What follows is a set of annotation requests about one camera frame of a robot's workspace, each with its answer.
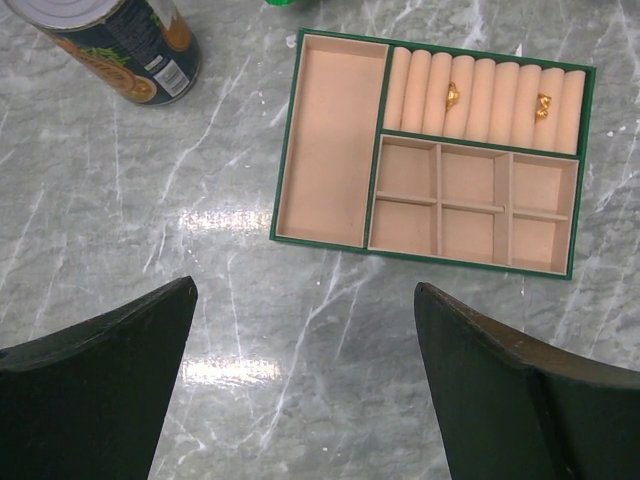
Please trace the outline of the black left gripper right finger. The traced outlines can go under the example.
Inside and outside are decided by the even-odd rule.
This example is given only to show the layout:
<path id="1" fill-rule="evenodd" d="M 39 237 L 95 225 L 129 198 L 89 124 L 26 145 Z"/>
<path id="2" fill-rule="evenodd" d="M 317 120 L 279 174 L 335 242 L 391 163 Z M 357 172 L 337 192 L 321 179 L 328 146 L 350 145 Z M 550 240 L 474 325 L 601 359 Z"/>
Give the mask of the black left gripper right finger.
<path id="1" fill-rule="evenodd" d="M 419 347 L 454 479 L 636 479 L 639 374 L 551 346 L 429 283 Z"/>

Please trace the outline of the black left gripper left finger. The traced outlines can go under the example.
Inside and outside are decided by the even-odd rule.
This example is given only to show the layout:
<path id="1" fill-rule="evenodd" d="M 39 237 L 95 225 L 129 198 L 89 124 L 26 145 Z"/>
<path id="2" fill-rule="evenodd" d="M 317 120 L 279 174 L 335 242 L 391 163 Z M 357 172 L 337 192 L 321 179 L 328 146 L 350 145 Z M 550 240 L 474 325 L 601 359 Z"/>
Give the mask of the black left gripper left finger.
<path id="1" fill-rule="evenodd" d="M 2 478 L 147 478 L 197 298 L 178 278 L 2 349 Z"/>

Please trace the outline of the green jewelry tray insert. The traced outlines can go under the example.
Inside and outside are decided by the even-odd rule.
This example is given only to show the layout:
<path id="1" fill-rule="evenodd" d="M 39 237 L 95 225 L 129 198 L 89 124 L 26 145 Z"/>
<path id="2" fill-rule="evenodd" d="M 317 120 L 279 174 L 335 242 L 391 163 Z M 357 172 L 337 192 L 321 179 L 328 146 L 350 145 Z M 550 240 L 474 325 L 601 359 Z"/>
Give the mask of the green jewelry tray insert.
<path id="1" fill-rule="evenodd" d="M 568 279 L 592 66 L 301 29 L 270 237 Z"/>

